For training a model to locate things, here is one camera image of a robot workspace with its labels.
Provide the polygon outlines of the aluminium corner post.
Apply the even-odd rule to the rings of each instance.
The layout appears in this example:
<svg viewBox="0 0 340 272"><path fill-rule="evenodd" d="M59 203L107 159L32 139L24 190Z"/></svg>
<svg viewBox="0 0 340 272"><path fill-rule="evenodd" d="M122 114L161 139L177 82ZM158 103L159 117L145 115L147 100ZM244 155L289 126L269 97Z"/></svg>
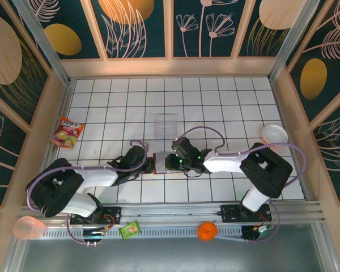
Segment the aluminium corner post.
<svg viewBox="0 0 340 272"><path fill-rule="evenodd" d="M292 50L299 41L301 35L309 24L310 19L317 10L320 0L305 0L300 12L298 13L293 26L290 28L268 74L268 79L273 85L283 69Z"/></svg>
<svg viewBox="0 0 340 272"><path fill-rule="evenodd" d="M42 49L49 63L51 64L53 70L56 72L60 81L65 87L69 86L70 77L68 76L65 68L55 52L51 42L49 41L47 35L40 22L36 19L34 12L32 11L27 0L12 0L17 11L21 14L25 24L29 28L31 34L36 38L39 47Z"/></svg>

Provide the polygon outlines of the clear plastic sheet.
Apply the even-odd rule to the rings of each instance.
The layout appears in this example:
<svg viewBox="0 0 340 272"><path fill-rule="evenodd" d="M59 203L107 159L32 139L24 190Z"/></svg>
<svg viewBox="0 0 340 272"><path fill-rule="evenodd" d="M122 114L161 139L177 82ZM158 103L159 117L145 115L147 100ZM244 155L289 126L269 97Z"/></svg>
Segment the clear plastic sheet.
<svg viewBox="0 0 340 272"><path fill-rule="evenodd" d="M177 115L163 113L155 115L155 140L174 140L177 137Z"/></svg>

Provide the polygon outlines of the pale circle yellow lines panel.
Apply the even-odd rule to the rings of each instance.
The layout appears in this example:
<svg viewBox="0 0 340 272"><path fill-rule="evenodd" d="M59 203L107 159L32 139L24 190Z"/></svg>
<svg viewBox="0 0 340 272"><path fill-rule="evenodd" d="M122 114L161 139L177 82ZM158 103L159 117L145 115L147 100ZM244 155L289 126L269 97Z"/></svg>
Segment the pale circle yellow lines panel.
<svg viewBox="0 0 340 272"><path fill-rule="evenodd" d="M239 57L275 57L304 0L256 0Z"/></svg>

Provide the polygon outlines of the white bowl orange outside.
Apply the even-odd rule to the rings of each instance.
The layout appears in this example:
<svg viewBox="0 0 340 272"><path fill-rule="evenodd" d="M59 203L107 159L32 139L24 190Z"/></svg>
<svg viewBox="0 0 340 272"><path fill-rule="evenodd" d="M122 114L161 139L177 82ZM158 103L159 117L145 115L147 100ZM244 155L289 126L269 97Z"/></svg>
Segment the white bowl orange outside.
<svg viewBox="0 0 340 272"><path fill-rule="evenodd" d="M268 147L278 147L288 142L288 134L284 128L274 124L262 129L262 138Z"/></svg>

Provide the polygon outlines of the brown leather card holder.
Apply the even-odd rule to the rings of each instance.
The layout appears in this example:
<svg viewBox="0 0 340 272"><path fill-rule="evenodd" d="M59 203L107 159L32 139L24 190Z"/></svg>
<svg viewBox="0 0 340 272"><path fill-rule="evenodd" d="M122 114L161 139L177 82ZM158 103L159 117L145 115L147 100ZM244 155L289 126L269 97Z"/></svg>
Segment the brown leather card holder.
<svg viewBox="0 0 340 272"><path fill-rule="evenodd" d="M159 152L153 153L152 157L155 162L155 168L154 168L153 174L162 175L162 174L175 174L175 173L182 172L181 170L170 170L165 167L165 159L170 154L171 152L167 152L167 151L159 151Z"/></svg>

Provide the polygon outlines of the flower print wall panel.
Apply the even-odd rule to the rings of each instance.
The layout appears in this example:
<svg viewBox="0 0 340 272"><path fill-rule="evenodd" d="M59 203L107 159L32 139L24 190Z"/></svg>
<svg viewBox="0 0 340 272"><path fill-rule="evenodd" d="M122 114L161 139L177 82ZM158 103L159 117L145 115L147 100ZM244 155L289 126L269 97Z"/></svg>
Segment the flower print wall panel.
<svg viewBox="0 0 340 272"><path fill-rule="evenodd" d="M236 57L256 0L173 0L173 58Z"/></svg>

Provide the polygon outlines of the orange fruit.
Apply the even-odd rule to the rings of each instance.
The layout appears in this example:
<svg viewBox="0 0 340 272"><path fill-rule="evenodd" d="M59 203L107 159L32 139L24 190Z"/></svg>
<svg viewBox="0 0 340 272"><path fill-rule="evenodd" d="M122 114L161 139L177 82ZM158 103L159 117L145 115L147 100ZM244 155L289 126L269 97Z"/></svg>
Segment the orange fruit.
<svg viewBox="0 0 340 272"><path fill-rule="evenodd" d="M201 241L210 241L217 234L217 226L211 222L204 222L197 229L197 236Z"/></svg>

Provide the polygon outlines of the big pale circle wall panel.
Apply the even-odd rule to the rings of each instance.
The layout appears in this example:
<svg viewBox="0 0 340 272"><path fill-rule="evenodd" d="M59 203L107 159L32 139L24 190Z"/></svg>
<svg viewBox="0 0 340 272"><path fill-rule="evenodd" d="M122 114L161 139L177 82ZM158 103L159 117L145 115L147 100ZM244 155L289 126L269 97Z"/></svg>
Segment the big pale circle wall panel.
<svg viewBox="0 0 340 272"><path fill-rule="evenodd" d="M22 128L32 128L49 78L38 50L0 0L0 109Z"/></svg>

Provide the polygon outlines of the aluminium front rail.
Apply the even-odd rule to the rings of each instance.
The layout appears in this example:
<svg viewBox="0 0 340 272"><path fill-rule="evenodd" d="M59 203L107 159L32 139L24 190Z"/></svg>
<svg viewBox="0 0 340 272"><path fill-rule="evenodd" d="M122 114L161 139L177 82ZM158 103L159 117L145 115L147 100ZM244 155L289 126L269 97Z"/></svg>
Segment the aluminium front rail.
<svg viewBox="0 0 340 272"><path fill-rule="evenodd" d="M138 221L141 226L197 226L203 222L222 224L217 215L223 202L187 203L122 203L120 223L124 226ZM317 201L272 201L269 203L272 224L325 223L321 205Z"/></svg>

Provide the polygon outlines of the aluminium side rail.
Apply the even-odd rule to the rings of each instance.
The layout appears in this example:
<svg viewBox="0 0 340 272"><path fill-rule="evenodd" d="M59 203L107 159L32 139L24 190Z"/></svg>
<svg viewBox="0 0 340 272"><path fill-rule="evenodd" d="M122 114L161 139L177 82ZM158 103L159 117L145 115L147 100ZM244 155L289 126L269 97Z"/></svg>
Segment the aluminium side rail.
<svg viewBox="0 0 340 272"><path fill-rule="evenodd" d="M301 171L303 164L306 164L305 171L299 178L299 182L306 199L313 200L315 198L315 194L313 192L312 185L309 182L308 175L308 168L311 162L308 151L310 133L308 119L294 83L287 73L279 74L277 79L272 81L271 86L282 117L282 122L285 125L289 136L289 141L293 145L302 149L305 154L305 160L303 160L300 152L292 150L296 169Z"/></svg>

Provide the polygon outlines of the yellow oval leaf wall panel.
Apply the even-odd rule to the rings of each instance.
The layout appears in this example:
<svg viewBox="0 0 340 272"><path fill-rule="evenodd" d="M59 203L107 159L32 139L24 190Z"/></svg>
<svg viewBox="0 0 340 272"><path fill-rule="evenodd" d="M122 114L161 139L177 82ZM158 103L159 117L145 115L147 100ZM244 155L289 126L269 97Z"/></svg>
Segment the yellow oval leaf wall panel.
<svg viewBox="0 0 340 272"><path fill-rule="evenodd" d="M87 0L28 0L28 3L62 60L99 59L88 23Z"/></svg>

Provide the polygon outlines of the yellow oval feather wall panel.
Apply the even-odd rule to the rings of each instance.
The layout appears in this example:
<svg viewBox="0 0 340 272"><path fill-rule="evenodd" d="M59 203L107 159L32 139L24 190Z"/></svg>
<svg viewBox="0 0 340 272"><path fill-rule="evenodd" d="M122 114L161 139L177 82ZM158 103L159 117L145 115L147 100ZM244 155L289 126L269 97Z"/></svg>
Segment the yellow oval feather wall panel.
<svg viewBox="0 0 340 272"><path fill-rule="evenodd" d="M340 94L340 0L330 0L316 24L303 34L290 76L308 121Z"/></svg>

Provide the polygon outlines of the green snack packet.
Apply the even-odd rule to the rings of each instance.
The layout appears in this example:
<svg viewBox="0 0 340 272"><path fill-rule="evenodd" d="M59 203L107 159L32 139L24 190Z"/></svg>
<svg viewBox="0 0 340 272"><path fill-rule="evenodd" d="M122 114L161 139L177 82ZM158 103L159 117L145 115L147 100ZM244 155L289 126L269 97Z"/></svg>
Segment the green snack packet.
<svg viewBox="0 0 340 272"><path fill-rule="evenodd" d="M141 228L137 220L127 224L126 226L119 229L120 235L123 241L129 239L130 237L142 233Z"/></svg>

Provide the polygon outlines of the black controller board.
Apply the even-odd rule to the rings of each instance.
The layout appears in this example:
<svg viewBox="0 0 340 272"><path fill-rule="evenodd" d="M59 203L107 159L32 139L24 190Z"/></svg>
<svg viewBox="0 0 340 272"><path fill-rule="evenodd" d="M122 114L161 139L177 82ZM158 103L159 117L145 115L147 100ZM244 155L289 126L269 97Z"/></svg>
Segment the black controller board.
<svg viewBox="0 0 340 272"><path fill-rule="evenodd" d="M82 237L85 239L99 239L105 236L105 229L84 229L82 232Z"/></svg>
<svg viewBox="0 0 340 272"><path fill-rule="evenodd" d="M245 241L256 241L261 236L261 233L272 230L272 225L264 226L242 226L241 238Z"/></svg>

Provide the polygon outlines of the pink leaf lines wall panel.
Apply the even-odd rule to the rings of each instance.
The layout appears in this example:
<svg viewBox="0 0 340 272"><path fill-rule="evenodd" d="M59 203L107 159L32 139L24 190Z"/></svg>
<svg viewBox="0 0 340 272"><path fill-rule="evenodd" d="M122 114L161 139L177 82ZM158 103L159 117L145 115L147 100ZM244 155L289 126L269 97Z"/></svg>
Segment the pink leaf lines wall panel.
<svg viewBox="0 0 340 272"><path fill-rule="evenodd" d="M314 129L313 134L340 201L340 106Z"/></svg>

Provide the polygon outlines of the orange circle wall panel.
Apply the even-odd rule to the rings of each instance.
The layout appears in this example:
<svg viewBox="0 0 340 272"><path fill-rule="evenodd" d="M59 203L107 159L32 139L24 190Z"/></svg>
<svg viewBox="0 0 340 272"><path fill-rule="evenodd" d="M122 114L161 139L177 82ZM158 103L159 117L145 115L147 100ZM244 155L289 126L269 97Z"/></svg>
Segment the orange circle wall panel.
<svg viewBox="0 0 340 272"><path fill-rule="evenodd" d="M105 55L165 57L164 0L90 0Z"/></svg>

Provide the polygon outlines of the single flower wall panel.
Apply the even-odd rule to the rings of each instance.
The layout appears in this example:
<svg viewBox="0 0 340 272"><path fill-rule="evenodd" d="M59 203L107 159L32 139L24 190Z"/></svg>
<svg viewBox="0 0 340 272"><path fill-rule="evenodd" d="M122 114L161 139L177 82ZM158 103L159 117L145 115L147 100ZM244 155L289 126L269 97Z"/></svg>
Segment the single flower wall panel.
<svg viewBox="0 0 340 272"><path fill-rule="evenodd" d="M0 98L0 209L19 168L28 124Z"/></svg>

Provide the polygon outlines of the pink plastic cup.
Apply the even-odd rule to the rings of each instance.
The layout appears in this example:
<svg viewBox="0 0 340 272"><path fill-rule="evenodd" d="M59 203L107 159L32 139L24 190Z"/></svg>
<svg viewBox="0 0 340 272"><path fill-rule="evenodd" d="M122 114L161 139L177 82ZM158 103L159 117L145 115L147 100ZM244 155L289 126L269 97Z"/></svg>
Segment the pink plastic cup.
<svg viewBox="0 0 340 272"><path fill-rule="evenodd" d="M43 222L31 216L24 216L14 224L12 232L17 239L33 240L43 237L45 231Z"/></svg>

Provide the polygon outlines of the orange fruit candy bag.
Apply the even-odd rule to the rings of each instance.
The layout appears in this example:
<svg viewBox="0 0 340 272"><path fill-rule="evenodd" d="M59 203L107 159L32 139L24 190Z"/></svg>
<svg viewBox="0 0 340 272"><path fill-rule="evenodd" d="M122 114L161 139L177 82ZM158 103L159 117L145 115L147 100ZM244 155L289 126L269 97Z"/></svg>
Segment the orange fruit candy bag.
<svg viewBox="0 0 340 272"><path fill-rule="evenodd" d="M50 141L60 148L73 149L84 128L85 124L72 122L66 117L61 117Z"/></svg>

